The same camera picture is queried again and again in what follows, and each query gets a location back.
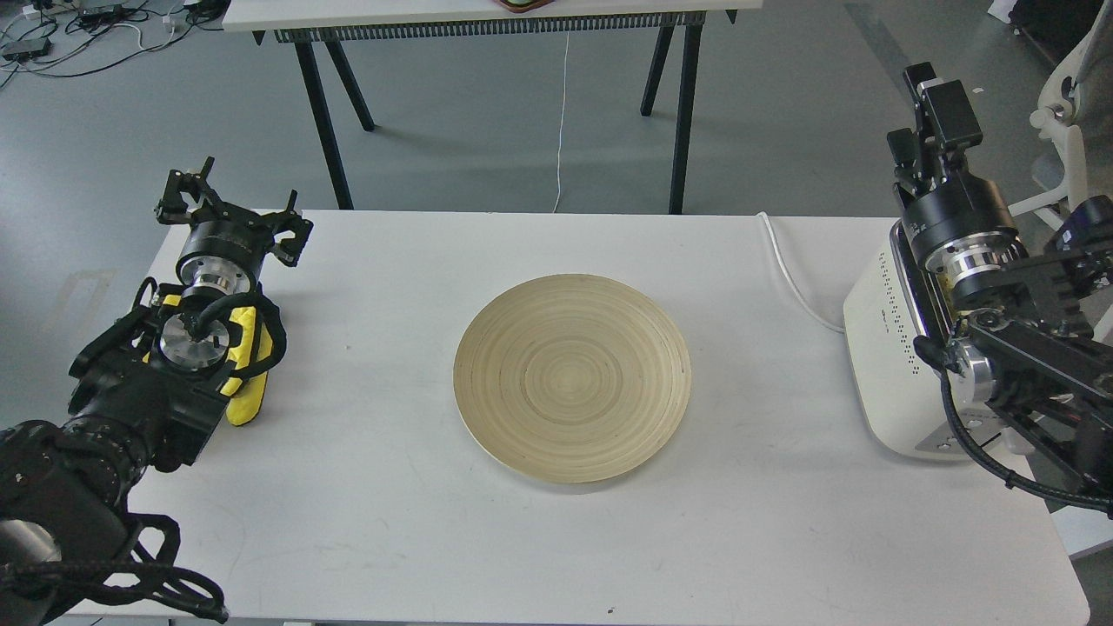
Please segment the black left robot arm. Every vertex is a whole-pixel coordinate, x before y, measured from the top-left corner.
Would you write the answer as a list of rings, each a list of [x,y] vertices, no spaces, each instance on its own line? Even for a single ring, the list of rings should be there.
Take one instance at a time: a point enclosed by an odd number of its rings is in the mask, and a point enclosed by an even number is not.
[[[3,431],[4,625],[55,622],[80,601],[228,619],[217,583],[177,565],[179,524],[131,511],[129,492],[148,470],[191,466],[223,419],[257,415],[289,346],[263,261],[296,266],[313,225],[295,193],[266,213],[223,200],[213,163],[168,175],[155,215],[188,229],[177,280],[144,280],[126,316],[76,356],[67,423]]]

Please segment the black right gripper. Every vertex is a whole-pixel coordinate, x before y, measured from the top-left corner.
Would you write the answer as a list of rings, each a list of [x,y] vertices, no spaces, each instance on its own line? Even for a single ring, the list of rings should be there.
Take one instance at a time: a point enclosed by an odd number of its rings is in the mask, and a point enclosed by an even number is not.
[[[916,270],[996,270],[1020,257],[1020,233],[996,183],[971,173],[984,134],[959,80],[930,63],[903,68],[916,129],[887,134],[903,261]]]

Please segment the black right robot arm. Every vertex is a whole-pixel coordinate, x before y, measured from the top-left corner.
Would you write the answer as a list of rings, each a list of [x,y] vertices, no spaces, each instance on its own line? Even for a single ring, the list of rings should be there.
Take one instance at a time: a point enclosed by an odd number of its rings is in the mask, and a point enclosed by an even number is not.
[[[887,140],[902,218],[896,267],[926,327],[916,354],[940,379],[943,414],[974,463],[1046,502],[1110,513],[1110,346],[1081,301],[1110,285],[1110,198],[1078,203],[1041,255],[1023,245],[996,183],[971,173],[983,140],[963,85],[903,69],[915,126]],[[958,404],[989,409],[1065,475],[1058,489],[991,458]]]

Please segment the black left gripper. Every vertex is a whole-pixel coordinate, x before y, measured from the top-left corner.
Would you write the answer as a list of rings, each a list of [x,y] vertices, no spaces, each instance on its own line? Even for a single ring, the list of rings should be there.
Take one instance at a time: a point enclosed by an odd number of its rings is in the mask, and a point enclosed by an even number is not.
[[[267,255],[296,267],[314,226],[296,211],[298,194],[290,193],[285,207],[273,213],[218,209],[217,194],[208,183],[214,165],[215,158],[207,157],[197,173],[171,170],[155,206],[157,223],[190,225],[176,265],[183,285],[256,288]]]

